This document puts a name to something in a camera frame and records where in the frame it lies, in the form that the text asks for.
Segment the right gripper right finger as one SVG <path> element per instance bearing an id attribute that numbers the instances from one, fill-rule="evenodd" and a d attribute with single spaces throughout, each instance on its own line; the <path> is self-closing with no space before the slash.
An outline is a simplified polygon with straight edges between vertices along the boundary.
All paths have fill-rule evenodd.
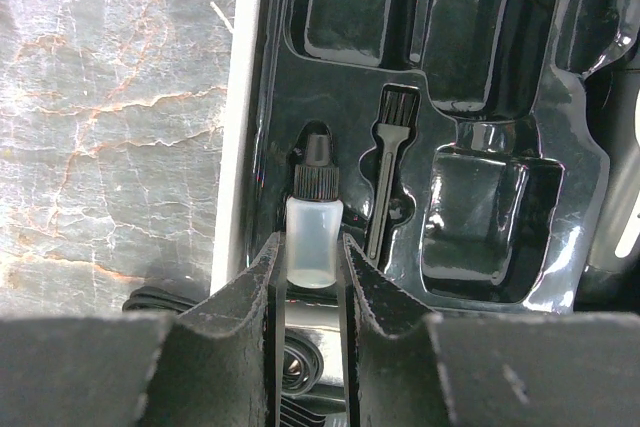
<path id="1" fill-rule="evenodd" d="M 352 426 L 635 426 L 632 313 L 442 314 L 374 268 L 350 236 L 338 298 Z"/>

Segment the small clear oil bottle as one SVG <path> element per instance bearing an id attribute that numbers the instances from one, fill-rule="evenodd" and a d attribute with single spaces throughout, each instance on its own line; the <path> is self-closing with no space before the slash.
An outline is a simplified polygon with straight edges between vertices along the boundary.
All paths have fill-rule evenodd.
<path id="1" fill-rule="evenodd" d="M 295 166 L 286 201 L 287 280 L 301 288 L 323 289 L 336 282 L 337 242 L 343 215 L 339 168 L 331 138 L 311 134 L 303 160 Z"/>

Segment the white clipper kit box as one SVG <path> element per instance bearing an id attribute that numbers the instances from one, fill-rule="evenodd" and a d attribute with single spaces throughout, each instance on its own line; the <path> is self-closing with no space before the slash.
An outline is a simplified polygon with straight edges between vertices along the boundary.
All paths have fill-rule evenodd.
<path id="1" fill-rule="evenodd" d="M 639 0 L 237 0 L 210 287 L 285 232 L 295 166 L 331 138 L 369 263 L 436 309 L 565 313 L 610 161 L 587 83 L 639 46 Z M 385 86 L 416 88 L 378 265 L 366 255 Z"/>

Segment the black silver hair clipper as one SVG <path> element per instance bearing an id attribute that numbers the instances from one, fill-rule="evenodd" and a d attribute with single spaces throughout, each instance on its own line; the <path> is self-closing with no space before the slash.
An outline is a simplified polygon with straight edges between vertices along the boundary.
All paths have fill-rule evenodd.
<path id="1" fill-rule="evenodd" d="M 639 69 L 587 83 L 589 131 L 609 157 L 608 183 L 582 274 L 580 310 L 639 308 Z"/>

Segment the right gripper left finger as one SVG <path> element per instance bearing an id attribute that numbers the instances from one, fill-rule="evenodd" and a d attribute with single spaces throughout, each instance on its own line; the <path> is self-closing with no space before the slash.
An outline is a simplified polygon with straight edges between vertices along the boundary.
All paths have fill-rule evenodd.
<path id="1" fill-rule="evenodd" d="M 283 238 L 190 310 L 1 321 L 5 426 L 275 426 Z"/>

